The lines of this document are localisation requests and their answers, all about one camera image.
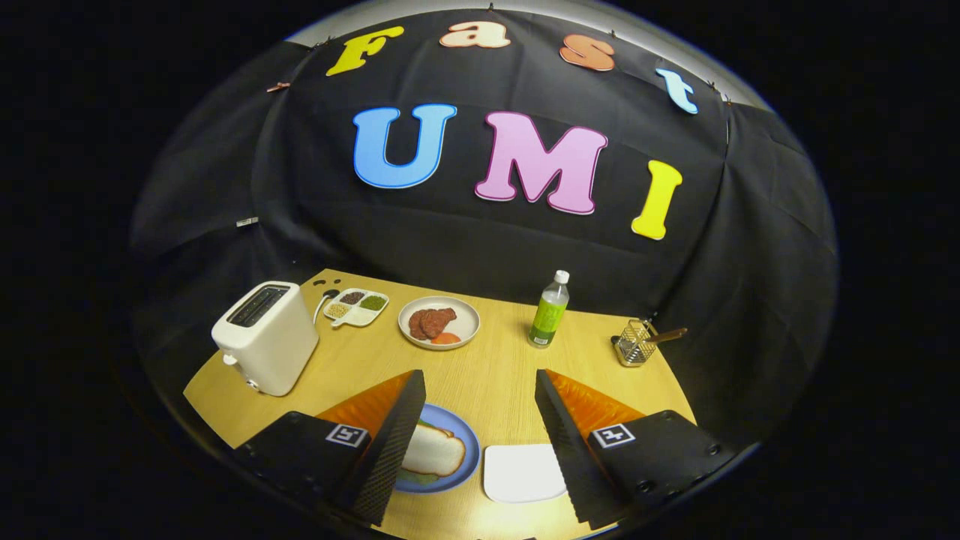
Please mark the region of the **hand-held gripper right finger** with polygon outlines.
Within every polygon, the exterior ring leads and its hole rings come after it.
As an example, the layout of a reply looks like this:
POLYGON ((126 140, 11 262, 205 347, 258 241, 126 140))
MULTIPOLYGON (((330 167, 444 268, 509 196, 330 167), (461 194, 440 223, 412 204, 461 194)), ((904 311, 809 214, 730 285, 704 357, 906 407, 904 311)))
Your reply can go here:
POLYGON ((674 410, 644 414, 556 371, 538 370, 535 403, 576 518, 593 530, 654 520, 740 459, 674 410))

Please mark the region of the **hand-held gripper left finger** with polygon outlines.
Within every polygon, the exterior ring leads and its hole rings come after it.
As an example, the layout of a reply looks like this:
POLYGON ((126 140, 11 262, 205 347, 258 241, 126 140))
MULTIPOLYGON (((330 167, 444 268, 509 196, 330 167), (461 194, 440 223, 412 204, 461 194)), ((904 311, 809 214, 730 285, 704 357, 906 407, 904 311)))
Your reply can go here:
POLYGON ((391 377, 326 411, 289 411, 233 457, 299 506, 380 526, 425 405, 422 370, 391 377))

